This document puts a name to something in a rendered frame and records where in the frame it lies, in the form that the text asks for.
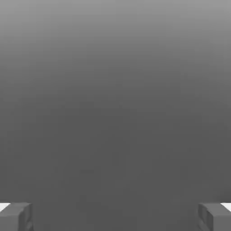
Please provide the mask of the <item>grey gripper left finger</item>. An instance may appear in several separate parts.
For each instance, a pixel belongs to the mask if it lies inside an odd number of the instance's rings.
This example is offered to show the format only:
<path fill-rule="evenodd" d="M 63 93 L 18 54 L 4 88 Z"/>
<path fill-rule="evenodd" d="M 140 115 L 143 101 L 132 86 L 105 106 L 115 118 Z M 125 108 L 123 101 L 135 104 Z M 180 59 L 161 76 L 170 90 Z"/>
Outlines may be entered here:
<path fill-rule="evenodd" d="M 0 231 L 34 231 L 32 203 L 0 203 Z"/>

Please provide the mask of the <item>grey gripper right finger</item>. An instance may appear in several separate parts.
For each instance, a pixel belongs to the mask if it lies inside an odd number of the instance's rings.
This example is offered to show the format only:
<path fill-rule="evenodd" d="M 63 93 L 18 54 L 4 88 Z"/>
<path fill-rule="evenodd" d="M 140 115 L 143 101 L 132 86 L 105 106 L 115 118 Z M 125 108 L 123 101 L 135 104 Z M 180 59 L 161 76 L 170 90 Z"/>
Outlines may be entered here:
<path fill-rule="evenodd" d="M 199 203 L 197 231 L 231 231 L 231 203 Z"/>

